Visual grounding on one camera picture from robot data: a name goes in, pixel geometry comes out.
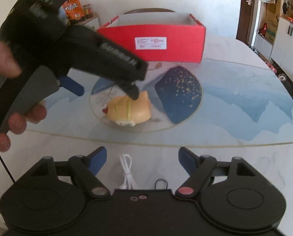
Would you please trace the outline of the red lidded jar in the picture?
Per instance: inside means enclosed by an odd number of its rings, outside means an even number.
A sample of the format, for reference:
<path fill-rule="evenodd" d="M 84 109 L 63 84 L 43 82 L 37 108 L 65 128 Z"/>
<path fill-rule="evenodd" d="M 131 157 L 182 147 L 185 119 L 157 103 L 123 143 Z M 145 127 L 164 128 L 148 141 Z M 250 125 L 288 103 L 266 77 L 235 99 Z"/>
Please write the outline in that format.
<path fill-rule="evenodd" d="M 90 19 L 93 17 L 92 9 L 90 4 L 86 4 L 83 6 L 84 15 L 86 19 Z"/>

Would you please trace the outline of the brown wooden chair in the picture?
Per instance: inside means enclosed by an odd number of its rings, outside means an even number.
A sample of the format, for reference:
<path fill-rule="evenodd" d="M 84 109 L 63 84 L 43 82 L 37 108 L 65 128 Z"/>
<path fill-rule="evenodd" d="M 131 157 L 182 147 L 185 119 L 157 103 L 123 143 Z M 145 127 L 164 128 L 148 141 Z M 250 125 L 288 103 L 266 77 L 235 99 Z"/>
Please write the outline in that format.
<path fill-rule="evenodd" d="M 125 12 L 124 14 L 133 14 L 133 13 L 149 13 L 149 12 L 175 12 L 170 9 L 164 9 L 164 8 L 142 8 L 142 9 L 134 9 Z"/>

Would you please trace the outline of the round glass plate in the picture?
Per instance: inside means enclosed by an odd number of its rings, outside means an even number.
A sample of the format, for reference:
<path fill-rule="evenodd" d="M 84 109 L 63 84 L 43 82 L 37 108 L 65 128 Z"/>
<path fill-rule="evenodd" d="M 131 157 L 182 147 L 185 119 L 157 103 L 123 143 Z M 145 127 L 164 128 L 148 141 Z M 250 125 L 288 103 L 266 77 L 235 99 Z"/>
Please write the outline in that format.
<path fill-rule="evenodd" d="M 107 126 L 130 133 L 173 128 L 189 120 L 201 106 L 203 90 L 193 63 L 155 63 L 144 81 L 136 85 L 137 100 L 118 86 L 100 78 L 90 104 L 94 115 Z"/>

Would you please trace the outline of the brown entrance door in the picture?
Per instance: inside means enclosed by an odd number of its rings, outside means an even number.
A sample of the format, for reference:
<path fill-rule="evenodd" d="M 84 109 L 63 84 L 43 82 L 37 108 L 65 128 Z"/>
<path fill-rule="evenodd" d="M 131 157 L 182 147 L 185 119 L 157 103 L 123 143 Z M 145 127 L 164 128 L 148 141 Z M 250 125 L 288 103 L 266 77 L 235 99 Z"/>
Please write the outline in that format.
<path fill-rule="evenodd" d="M 251 44 L 254 19 L 256 16 L 256 0 L 241 0 L 236 39 L 245 44 Z"/>

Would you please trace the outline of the orange snack bag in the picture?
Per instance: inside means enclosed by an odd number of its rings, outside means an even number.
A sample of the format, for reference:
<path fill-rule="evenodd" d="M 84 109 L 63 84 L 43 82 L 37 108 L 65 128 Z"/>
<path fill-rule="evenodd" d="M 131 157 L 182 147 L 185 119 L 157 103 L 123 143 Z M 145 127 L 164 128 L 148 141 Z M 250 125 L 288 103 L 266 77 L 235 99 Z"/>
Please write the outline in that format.
<path fill-rule="evenodd" d="M 79 0 L 66 0 L 62 7 L 72 25 L 85 21 L 83 7 Z"/>

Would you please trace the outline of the white drawer cabinet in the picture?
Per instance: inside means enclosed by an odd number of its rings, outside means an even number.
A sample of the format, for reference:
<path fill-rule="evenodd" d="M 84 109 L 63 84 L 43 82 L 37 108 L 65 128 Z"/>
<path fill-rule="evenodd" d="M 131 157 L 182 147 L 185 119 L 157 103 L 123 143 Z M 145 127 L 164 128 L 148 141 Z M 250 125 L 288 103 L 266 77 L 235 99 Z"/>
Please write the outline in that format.
<path fill-rule="evenodd" d="M 87 28 L 92 29 L 93 31 L 97 31 L 100 28 L 100 19 L 99 14 L 93 12 L 92 18 L 88 18 L 85 21 L 78 22 L 76 25 L 85 26 Z"/>

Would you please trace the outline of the red vacuum cleaner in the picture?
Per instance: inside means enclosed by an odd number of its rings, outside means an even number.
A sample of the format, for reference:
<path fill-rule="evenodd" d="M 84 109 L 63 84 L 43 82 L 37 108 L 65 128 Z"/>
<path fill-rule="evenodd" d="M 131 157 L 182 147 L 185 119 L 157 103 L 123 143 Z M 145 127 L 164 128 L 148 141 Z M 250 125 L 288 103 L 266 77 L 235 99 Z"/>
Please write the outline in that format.
<path fill-rule="evenodd" d="M 267 32 L 267 29 L 268 29 L 268 21 L 266 21 L 263 26 L 259 29 L 259 32 L 258 34 L 262 37 L 265 38 L 266 36 L 266 32 Z"/>

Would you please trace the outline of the yellow duck plush toy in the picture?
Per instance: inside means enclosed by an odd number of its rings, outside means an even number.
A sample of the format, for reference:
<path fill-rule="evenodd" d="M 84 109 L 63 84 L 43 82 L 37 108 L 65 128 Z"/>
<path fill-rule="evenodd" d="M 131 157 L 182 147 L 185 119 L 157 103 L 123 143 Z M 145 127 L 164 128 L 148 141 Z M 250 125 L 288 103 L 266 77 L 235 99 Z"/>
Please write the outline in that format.
<path fill-rule="evenodd" d="M 151 102 L 148 92 L 141 92 L 137 100 L 133 100 L 127 95 L 112 98 L 102 112 L 108 120 L 118 126 L 134 127 L 147 122 L 151 118 Z"/>

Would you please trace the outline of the red cardboard box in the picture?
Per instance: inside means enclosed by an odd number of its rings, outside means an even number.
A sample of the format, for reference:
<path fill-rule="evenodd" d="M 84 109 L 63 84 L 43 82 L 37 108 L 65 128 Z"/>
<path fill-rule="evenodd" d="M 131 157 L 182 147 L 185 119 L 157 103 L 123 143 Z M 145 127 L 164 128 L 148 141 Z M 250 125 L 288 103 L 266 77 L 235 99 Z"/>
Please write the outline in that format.
<path fill-rule="evenodd" d="M 145 61 L 200 63 L 206 27 L 190 13 L 143 12 L 121 14 L 98 33 Z"/>

